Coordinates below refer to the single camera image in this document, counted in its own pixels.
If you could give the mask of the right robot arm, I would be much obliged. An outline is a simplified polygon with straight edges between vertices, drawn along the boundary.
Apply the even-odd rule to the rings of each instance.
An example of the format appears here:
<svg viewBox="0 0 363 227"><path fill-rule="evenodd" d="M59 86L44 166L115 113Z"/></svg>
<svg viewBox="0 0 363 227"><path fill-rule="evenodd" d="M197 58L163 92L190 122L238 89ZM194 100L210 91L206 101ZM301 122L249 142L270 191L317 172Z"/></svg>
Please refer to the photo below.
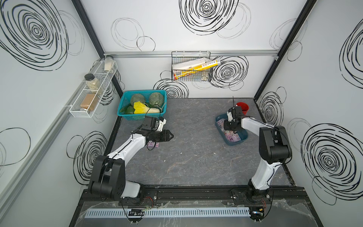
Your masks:
<svg viewBox="0 0 363 227"><path fill-rule="evenodd" d="M248 182L246 197L251 201L265 197L278 168L292 157L285 127L258 121L244 115L241 107L232 107L227 111L224 129L233 132L247 130L259 136L261 160L255 175Z"/></svg>

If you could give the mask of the purple Kuromi sticker sheet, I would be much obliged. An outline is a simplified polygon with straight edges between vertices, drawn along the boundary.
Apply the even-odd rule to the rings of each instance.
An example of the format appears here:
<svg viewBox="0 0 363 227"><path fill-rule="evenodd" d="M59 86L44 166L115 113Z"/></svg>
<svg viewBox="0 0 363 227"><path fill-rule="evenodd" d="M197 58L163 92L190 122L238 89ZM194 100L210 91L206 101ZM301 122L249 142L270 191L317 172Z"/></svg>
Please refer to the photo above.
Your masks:
<svg viewBox="0 0 363 227"><path fill-rule="evenodd" d="M159 143L158 142L149 141L147 143L147 147L148 148L157 148L157 147L159 147Z"/></svg>

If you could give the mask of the dark teal storage box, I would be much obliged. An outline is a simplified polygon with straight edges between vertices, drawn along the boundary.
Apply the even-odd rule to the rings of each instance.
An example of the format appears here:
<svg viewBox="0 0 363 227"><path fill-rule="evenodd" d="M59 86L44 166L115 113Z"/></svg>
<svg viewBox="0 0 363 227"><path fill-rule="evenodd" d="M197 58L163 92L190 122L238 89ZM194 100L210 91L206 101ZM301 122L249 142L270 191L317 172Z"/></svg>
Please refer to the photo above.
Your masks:
<svg viewBox="0 0 363 227"><path fill-rule="evenodd" d="M224 142L228 146L235 146L245 142L248 139L248 132L246 130L242 130L237 133L234 133L233 131L226 131L224 129L224 121L226 119L226 114L221 114L215 118L215 126Z"/></svg>

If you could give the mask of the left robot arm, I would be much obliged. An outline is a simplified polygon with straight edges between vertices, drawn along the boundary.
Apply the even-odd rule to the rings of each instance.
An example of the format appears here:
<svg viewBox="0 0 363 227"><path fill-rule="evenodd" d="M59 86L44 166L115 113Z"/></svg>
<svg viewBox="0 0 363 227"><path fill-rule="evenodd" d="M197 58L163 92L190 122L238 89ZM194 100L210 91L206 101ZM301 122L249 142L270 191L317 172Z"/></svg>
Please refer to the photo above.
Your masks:
<svg viewBox="0 0 363 227"><path fill-rule="evenodd" d="M138 199L143 196L140 183L126 180L125 168L139 150L151 141L168 142L174 135L165 130L163 117L144 118L143 124L132 131L130 137L115 151L96 158L91 173L88 192L102 199L120 201L124 198Z"/></svg>

